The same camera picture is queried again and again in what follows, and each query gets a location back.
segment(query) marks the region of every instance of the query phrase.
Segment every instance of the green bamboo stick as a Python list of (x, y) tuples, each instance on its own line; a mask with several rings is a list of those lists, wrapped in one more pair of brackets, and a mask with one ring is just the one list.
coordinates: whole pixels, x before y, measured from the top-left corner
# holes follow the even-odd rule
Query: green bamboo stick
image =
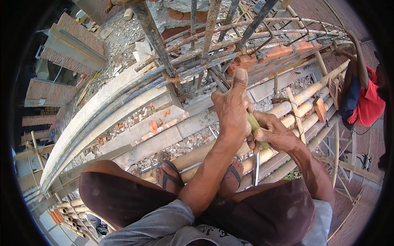
[[(255, 130), (260, 128), (260, 124), (257, 122), (256, 118), (253, 116), (253, 113), (247, 113), (247, 121), (249, 121), (252, 126), (252, 134), (255, 133)], [(260, 142), (260, 145), (263, 149), (268, 150), (269, 144), (267, 142)]]

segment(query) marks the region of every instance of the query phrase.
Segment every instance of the gray t-shirt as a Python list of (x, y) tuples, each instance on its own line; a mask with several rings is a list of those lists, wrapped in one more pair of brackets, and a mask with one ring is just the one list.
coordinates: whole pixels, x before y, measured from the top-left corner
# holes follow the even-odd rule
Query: gray t-shirt
[[(316, 216), (313, 227), (298, 245), (327, 244), (333, 212), (328, 202), (314, 202)], [(181, 200), (175, 200), (145, 215), (139, 221), (108, 234), (99, 245), (185, 246), (197, 239), (206, 239), (218, 246), (253, 246), (219, 228), (193, 224), (194, 215), (189, 206)]]

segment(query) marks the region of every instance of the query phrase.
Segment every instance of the construction site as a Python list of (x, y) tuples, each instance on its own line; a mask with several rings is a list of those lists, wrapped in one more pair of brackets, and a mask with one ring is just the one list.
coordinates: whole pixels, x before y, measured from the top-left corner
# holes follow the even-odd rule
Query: construction site
[[(116, 230), (80, 198), (78, 180), (89, 164), (112, 160), (156, 183), (158, 163), (169, 160), (189, 182), (220, 133), (211, 95), (230, 89), (237, 68), (247, 71), (254, 110), (274, 114), (333, 180), (328, 245), (356, 241), (381, 193), (385, 147), (383, 115), (349, 131), (330, 90), (350, 62), (335, 52), (356, 54), (344, 27), (360, 41), (365, 64), (376, 70), (379, 63), (351, 6), (340, 0), (109, 3), (72, 0), (40, 31), (21, 98), (13, 160), (26, 205), (50, 244), (97, 245)], [(261, 148), (257, 159), (245, 141), (237, 155), (243, 165), (237, 192), (302, 178), (295, 161), (272, 147)]]

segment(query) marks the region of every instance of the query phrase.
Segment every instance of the worker in red shirt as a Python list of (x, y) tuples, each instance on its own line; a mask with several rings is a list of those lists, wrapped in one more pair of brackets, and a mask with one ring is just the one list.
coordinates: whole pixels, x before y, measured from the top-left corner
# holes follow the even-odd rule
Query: worker in red shirt
[(377, 89), (384, 85), (384, 76), (365, 65), (361, 46), (354, 33), (346, 30), (351, 41), (355, 44), (357, 57), (342, 50), (336, 50), (335, 55), (344, 55), (351, 61), (346, 71), (345, 80), (338, 94), (339, 114), (343, 124), (352, 130), (354, 125), (370, 126), (383, 113), (386, 103), (378, 96)]

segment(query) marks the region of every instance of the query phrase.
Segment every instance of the hand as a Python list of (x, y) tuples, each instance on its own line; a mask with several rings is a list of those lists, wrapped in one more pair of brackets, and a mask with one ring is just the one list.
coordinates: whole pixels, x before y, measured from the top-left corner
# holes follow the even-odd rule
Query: hand
[(237, 68), (234, 73), (230, 90), (224, 94), (212, 93), (211, 100), (219, 118), (219, 136), (230, 139), (235, 144), (242, 144), (252, 131), (246, 117), (246, 109), (250, 104), (250, 99), (245, 93), (248, 75), (243, 68)]
[(334, 50), (334, 55), (335, 56), (345, 55), (345, 51), (336, 49), (336, 50)]
[[(253, 115), (261, 126), (261, 128), (255, 130), (254, 139), (256, 141), (268, 142), (276, 151), (286, 153), (304, 145), (275, 115), (259, 111), (254, 111)], [(255, 153), (259, 145), (256, 142), (252, 143), (249, 137), (247, 140), (249, 147), (253, 147), (253, 153)]]
[(352, 41), (355, 45), (359, 43), (358, 39), (356, 38), (356, 35), (354, 34), (354, 32), (350, 29), (345, 28), (345, 32), (348, 34), (350, 41)]

